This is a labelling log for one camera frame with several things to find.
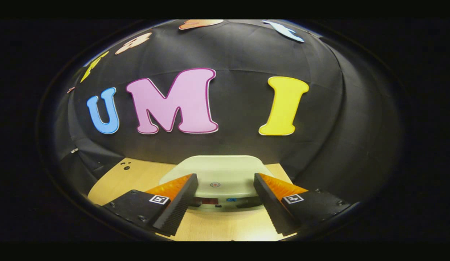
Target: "light blue letter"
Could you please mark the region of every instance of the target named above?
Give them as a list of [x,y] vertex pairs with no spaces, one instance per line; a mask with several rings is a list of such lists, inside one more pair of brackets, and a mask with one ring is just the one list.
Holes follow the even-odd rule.
[[291,38],[291,39],[296,40],[298,42],[304,42],[304,40],[302,38],[300,38],[300,37],[298,37],[296,35],[293,35],[293,33],[296,33],[295,31],[293,31],[293,30],[291,30],[289,28],[286,28],[283,25],[280,25],[280,24],[277,24],[277,23],[274,23],[274,22],[269,22],[269,21],[262,21],[262,22],[272,25],[272,27],[277,32],[281,33],[282,35],[284,35],[284,36],[286,36],[288,38]]
[[104,134],[112,134],[112,133],[117,132],[117,130],[119,129],[119,117],[117,115],[117,111],[115,109],[115,104],[114,104],[115,92],[116,92],[116,89],[114,87],[112,87],[112,88],[106,89],[105,91],[103,91],[101,93],[101,98],[106,103],[107,114],[109,114],[109,122],[108,123],[102,122],[101,117],[99,116],[99,111],[98,111],[98,106],[97,106],[97,102],[98,102],[97,96],[92,96],[86,102],[86,105],[88,106],[88,109],[89,109],[89,114],[91,116],[91,120],[93,121],[93,124],[94,124],[94,127],[96,127],[96,129],[99,132],[102,132]]

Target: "letter m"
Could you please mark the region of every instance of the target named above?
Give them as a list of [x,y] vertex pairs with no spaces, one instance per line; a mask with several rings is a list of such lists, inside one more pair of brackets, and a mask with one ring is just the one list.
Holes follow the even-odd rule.
[[138,116],[138,132],[154,134],[159,128],[152,124],[150,115],[171,132],[177,112],[180,110],[181,123],[178,129],[185,133],[212,133],[218,124],[210,117],[209,82],[215,71],[195,68],[180,72],[170,87],[167,97],[163,96],[150,79],[139,79],[127,86],[133,96]]

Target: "letter u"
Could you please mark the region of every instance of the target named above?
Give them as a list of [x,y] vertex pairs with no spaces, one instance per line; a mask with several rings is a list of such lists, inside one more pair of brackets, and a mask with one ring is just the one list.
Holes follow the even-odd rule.
[[109,114],[109,122],[104,123],[101,120],[101,117],[99,116],[98,111],[98,97],[92,96],[88,101],[86,102],[86,105],[89,109],[89,114],[91,116],[91,120],[93,121],[94,127],[96,129],[104,134],[113,134],[117,132],[119,129],[119,117],[117,115],[117,110],[115,109],[114,104],[114,94],[116,92],[116,89],[114,87],[106,89],[101,93],[101,98],[104,100],[106,104],[107,114]]

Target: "wooden surface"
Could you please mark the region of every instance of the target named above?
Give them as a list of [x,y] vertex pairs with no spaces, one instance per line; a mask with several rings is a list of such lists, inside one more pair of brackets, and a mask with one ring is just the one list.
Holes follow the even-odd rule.
[[[162,176],[174,167],[173,164],[125,158],[96,182],[88,198],[95,204],[105,205],[129,190],[149,190],[159,185]],[[265,167],[276,178],[292,183],[280,164]],[[276,241],[290,236],[277,234],[267,211],[261,208],[242,212],[187,210],[176,236],[166,238],[175,241]]]

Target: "yellow letter i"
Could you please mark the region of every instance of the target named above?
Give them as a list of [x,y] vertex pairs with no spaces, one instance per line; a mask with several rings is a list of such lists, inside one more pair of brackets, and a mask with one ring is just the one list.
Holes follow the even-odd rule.
[[261,135],[285,136],[294,132],[294,117],[298,110],[302,94],[309,91],[309,86],[298,79],[275,76],[268,79],[275,90],[269,120],[259,128]]

